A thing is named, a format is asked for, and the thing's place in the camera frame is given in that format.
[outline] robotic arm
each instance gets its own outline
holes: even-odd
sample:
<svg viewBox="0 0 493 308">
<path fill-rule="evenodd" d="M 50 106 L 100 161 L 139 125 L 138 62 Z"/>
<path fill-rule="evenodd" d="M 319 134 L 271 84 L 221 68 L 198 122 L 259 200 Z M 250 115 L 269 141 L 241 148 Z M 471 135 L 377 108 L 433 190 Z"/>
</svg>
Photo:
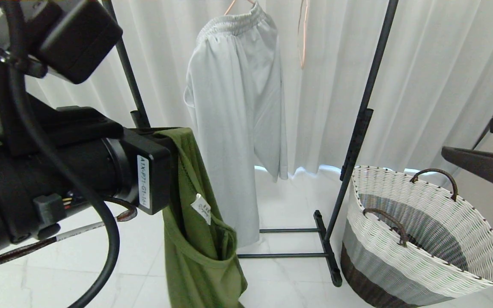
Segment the robotic arm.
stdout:
<svg viewBox="0 0 493 308">
<path fill-rule="evenodd" d="M 84 307 L 111 275 L 119 250 L 101 195 L 150 215 L 160 211 L 176 180 L 176 148 L 157 129 L 125 129 L 90 107 L 55 110 L 26 93 L 25 74 L 43 78 L 50 71 L 83 82 L 121 39 L 122 29 L 98 1 L 0 0 L 0 6 L 0 250 L 49 238 L 60 220 L 92 205 L 110 251 L 92 288 L 72 305 Z"/>
</svg>

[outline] white and gray wicker basket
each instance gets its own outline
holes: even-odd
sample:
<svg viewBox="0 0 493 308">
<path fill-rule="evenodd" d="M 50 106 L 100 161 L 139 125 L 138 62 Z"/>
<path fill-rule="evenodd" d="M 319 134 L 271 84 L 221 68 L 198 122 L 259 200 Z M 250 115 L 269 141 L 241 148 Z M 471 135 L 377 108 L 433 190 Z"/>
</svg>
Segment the white and gray wicker basket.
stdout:
<svg viewBox="0 0 493 308">
<path fill-rule="evenodd" d="M 454 192 L 417 180 L 428 171 Z M 493 230 L 450 174 L 358 166 L 350 193 L 340 262 L 372 306 L 426 306 L 493 286 Z"/>
</svg>

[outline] rose gold hanger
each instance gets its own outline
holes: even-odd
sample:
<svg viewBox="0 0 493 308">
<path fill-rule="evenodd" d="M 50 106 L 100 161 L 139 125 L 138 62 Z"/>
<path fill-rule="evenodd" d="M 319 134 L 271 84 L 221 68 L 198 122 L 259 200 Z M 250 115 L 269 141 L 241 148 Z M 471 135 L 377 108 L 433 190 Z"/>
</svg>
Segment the rose gold hanger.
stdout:
<svg viewBox="0 0 493 308">
<path fill-rule="evenodd" d="M 254 1 L 252 1 L 252 0 L 247 0 L 247 1 L 252 3 L 252 5 L 255 5 Z M 227 11 L 223 15 L 227 15 L 227 13 L 229 13 L 231 8 L 235 5 L 235 2 L 237 2 L 237 0 L 233 0 L 233 2 L 231 2 L 231 4 L 229 5 L 229 8 L 227 8 Z"/>
<path fill-rule="evenodd" d="M 306 13 L 303 18 L 303 50 L 300 53 L 300 49 L 298 49 L 298 54 L 300 56 L 300 68 L 303 69 L 305 63 L 306 63 L 306 42 L 307 42 L 307 12 L 309 11 L 309 0 L 302 0 L 301 6 L 300 6 L 300 18 L 298 19 L 298 34 L 300 33 L 300 22 L 302 20 L 302 8 L 303 8 L 303 2 L 305 1 L 306 3 Z"/>
</svg>

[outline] olive green garment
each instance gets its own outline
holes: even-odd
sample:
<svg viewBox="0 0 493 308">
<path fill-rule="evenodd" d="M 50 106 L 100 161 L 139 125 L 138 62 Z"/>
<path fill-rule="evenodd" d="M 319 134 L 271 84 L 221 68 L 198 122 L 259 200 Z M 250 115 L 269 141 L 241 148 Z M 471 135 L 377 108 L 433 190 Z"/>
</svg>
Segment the olive green garment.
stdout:
<svg viewBox="0 0 493 308">
<path fill-rule="evenodd" d="M 192 130 L 158 134 L 172 138 L 179 153 L 180 202 L 163 209 L 170 303 L 173 308 L 243 308 L 239 297 L 247 281 L 237 258 L 237 235 L 221 220 Z M 211 225 L 191 207 L 197 193 L 211 206 Z"/>
</svg>

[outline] curtain fold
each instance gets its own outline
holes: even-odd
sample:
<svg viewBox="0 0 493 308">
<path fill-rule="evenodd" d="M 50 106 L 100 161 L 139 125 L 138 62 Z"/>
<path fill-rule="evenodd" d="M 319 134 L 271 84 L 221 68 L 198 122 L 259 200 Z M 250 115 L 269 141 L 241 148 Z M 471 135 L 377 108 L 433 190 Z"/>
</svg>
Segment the curtain fold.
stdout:
<svg viewBox="0 0 493 308">
<path fill-rule="evenodd" d="M 153 127 L 190 126 L 185 74 L 200 29 L 231 0 L 114 0 L 123 39 Z M 260 0 L 279 29 L 289 169 L 341 167 L 387 2 L 311 0 L 300 68 L 301 0 Z M 231 14 L 249 10 L 238 0 Z M 135 105 L 115 49 L 81 85 L 28 78 L 53 107 L 90 106 L 132 127 Z M 369 108 L 359 164 L 454 167 L 443 144 L 470 148 L 493 115 L 493 1 L 399 1 Z"/>
</svg>

